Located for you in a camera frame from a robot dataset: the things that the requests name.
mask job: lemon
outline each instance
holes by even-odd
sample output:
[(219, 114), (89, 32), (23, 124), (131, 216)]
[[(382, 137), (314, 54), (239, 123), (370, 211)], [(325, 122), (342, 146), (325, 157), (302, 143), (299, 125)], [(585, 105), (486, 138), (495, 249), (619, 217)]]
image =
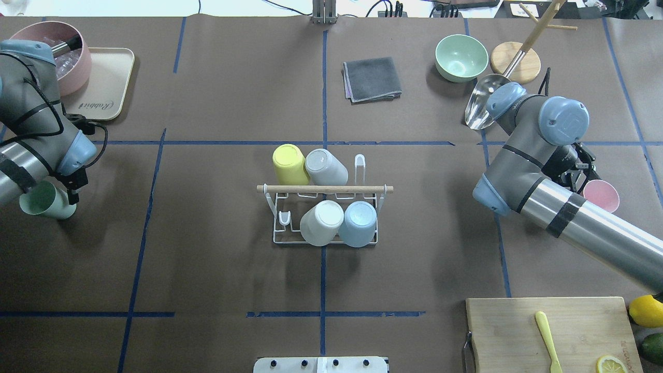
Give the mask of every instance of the lemon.
[(663, 365), (663, 333), (645, 337), (640, 347), (642, 357), (657, 365)]
[(636, 324), (645, 328), (663, 327), (663, 303), (651, 295), (633, 299), (629, 305), (629, 315)]
[(596, 371), (598, 373), (627, 373), (628, 370), (621, 360), (612, 356), (605, 355), (596, 362)]

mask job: yellow cup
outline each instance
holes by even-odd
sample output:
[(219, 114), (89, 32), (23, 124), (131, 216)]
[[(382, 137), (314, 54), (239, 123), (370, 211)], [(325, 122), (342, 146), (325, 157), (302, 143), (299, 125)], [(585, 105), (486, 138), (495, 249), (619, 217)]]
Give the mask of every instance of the yellow cup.
[(283, 144), (272, 154), (276, 178), (280, 185), (308, 185), (310, 177), (304, 168), (306, 158), (293, 144)]

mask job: metal stand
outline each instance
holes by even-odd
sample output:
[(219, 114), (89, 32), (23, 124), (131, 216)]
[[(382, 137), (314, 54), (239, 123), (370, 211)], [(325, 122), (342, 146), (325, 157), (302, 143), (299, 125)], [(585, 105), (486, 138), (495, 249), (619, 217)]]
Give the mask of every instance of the metal stand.
[[(357, 183), (357, 174), (361, 169), (361, 180)], [(258, 185), (257, 191), (265, 195), (267, 204), (274, 215), (272, 230), (272, 241), (275, 244), (307, 244), (301, 235), (299, 227), (293, 224), (290, 210), (286, 210), (286, 200), (293, 194), (299, 198), (317, 200), (320, 195), (326, 199), (332, 199), (340, 203), (353, 202), (353, 200), (366, 200), (375, 207), (375, 212), (380, 214), (380, 209), (387, 199), (387, 193), (394, 191), (393, 186), (365, 186), (366, 160), (363, 155), (355, 157), (355, 185)], [(378, 228), (375, 228), (375, 236), (369, 245), (377, 244)], [(341, 240), (334, 240), (330, 244), (343, 244)]]
[(336, 0), (313, 0), (311, 22), (332, 25), (336, 23)]

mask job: pink bowl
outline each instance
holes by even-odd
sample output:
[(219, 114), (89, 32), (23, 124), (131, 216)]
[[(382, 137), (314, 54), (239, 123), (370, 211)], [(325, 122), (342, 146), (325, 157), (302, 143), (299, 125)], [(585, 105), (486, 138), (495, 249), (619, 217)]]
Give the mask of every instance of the pink bowl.
[(79, 34), (83, 40), (83, 49), (80, 59), (69, 72), (58, 79), (60, 95), (67, 96), (80, 89), (90, 77), (92, 70), (92, 56), (88, 44), (81, 33), (72, 25), (58, 21), (45, 21), (30, 25), (15, 33), (11, 39), (44, 41), (44, 37), (52, 40), (67, 40)]

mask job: folded cloth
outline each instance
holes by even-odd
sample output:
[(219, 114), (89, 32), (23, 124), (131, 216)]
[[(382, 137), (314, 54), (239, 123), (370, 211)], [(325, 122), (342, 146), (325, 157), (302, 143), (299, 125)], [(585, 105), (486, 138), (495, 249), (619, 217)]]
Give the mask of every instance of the folded cloth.
[(345, 98), (351, 102), (393, 100), (400, 97), (400, 81), (391, 57), (343, 63)]

